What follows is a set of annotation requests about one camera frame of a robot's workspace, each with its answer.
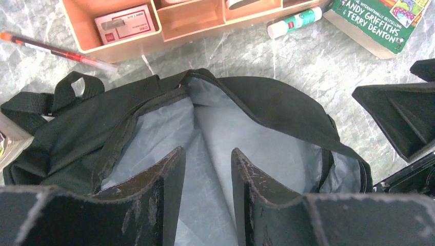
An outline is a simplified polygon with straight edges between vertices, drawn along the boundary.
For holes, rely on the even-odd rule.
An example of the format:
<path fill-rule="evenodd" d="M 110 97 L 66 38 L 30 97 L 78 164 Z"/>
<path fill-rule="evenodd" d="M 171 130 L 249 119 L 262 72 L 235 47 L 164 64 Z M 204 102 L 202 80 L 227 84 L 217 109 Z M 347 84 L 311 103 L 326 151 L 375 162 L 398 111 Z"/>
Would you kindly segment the black student backpack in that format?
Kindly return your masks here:
<path fill-rule="evenodd" d="M 303 92 L 264 77 L 198 69 L 106 91 L 71 72 L 54 93 L 20 92 L 1 112 L 33 136 L 4 168 L 6 186 L 56 186 L 92 196 L 186 154 L 174 245 L 239 245 L 231 153 L 239 149 L 299 194 L 371 191 L 369 165 Z"/>

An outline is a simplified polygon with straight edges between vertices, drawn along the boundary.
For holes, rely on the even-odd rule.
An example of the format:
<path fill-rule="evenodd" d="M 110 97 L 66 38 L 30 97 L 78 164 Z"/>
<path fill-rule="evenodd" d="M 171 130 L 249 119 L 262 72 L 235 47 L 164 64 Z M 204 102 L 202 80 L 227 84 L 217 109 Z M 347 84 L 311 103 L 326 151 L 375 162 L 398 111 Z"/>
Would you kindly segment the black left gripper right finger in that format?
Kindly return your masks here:
<path fill-rule="evenodd" d="M 239 245 L 434 245 L 434 201 L 412 194 L 299 194 L 231 153 Z"/>

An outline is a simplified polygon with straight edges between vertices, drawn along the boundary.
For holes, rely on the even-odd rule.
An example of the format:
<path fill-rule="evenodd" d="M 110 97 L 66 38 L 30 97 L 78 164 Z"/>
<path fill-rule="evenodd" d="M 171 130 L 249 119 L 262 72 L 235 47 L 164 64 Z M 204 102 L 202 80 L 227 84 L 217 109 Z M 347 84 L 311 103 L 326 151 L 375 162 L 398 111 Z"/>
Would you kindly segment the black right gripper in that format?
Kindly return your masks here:
<path fill-rule="evenodd" d="M 434 148 L 434 83 L 360 86 L 352 97 L 406 162 Z M 372 191 L 434 197 L 434 152 L 378 182 Z"/>

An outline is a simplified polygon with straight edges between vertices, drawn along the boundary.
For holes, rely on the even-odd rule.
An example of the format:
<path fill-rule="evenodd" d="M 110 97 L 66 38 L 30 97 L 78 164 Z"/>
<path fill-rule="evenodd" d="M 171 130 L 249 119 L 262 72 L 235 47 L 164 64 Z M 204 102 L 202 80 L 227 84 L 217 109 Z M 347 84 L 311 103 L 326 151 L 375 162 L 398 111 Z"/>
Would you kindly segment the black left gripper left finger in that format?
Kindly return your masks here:
<path fill-rule="evenodd" d="M 56 186 L 1 187 L 1 245 L 174 245 L 186 154 L 92 196 Z"/>

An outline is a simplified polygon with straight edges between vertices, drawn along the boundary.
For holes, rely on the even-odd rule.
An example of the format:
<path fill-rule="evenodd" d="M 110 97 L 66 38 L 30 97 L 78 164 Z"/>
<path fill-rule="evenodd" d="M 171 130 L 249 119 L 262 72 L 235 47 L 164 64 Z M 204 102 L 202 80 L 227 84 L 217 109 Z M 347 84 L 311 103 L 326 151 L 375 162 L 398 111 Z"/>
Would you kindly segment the green treehouse paperback book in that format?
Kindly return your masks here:
<path fill-rule="evenodd" d="M 427 11 L 429 0 L 331 1 L 323 17 L 379 59 L 397 57 Z"/>

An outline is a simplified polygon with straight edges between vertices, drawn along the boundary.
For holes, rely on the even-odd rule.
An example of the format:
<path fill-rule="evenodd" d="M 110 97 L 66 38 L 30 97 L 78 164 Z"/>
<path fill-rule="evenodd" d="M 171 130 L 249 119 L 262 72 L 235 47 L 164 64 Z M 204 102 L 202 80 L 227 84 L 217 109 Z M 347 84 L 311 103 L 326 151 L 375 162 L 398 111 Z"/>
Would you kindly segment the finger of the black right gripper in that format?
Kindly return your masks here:
<path fill-rule="evenodd" d="M 434 82 L 435 58 L 418 60 L 410 68 L 410 72 L 427 82 Z"/>

